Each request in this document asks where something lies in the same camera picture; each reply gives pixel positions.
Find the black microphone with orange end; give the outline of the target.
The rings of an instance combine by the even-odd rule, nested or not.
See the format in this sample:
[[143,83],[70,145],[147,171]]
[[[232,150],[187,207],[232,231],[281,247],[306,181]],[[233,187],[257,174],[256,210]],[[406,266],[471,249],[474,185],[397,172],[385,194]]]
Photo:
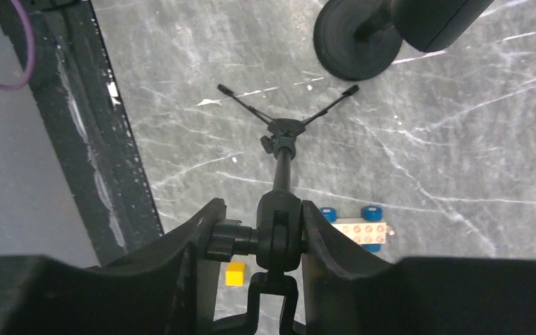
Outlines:
[[453,44],[492,3],[492,0],[393,0],[389,14],[405,42],[429,53]]

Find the black round-base desk mic stand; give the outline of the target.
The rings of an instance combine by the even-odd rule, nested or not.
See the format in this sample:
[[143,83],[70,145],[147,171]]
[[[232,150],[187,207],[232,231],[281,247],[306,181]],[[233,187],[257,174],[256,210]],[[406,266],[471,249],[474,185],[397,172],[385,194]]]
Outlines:
[[322,67],[342,80],[368,80],[398,55],[390,1],[328,1],[315,21],[313,46]]

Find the black tripod mic stand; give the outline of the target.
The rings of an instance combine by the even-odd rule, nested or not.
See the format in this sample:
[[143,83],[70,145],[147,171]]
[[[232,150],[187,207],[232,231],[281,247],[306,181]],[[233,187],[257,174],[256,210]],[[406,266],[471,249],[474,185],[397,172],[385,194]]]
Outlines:
[[252,275],[248,286],[246,312],[221,318],[213,323],[214,334],[255,334],[262,295],[283,298],[279,318],[280,334],[305,334],[305,326],[295,321],[299,291],[289,272],[298,268],[307,245],[302,238],[304,218],[302,201],[291,191],[290,164],[296,156],[295,142],[306,127],[328,113],[336,104],[357,93],[357,85],[346,89],[339,98],[305,120],[273,118],[245,104],[223,84],[218,90],[231,97],[267,125],[270,136],[261,137],[265,152],[276,159],[276,171],[270,192],[258,203],[256,227],[244,227],[239,221],[223,219],[215,224],[205,251],[208,260],[229,262],[233,255],[255,255],[262,272]]

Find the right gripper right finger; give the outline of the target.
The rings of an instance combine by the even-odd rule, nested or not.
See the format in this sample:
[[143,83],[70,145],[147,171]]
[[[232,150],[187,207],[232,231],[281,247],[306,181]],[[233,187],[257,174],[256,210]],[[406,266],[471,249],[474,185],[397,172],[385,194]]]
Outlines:
[[302,203],[308,334],[536,334],[536,260],[409,257],[395,263]]

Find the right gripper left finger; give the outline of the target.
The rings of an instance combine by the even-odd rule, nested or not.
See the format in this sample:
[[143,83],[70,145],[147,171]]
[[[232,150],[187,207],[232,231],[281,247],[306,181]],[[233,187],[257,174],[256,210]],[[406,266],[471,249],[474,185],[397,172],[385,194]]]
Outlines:
[[220,264],[204,252],[222,199],[105,267],[0,256],[0,334],[210,334]]

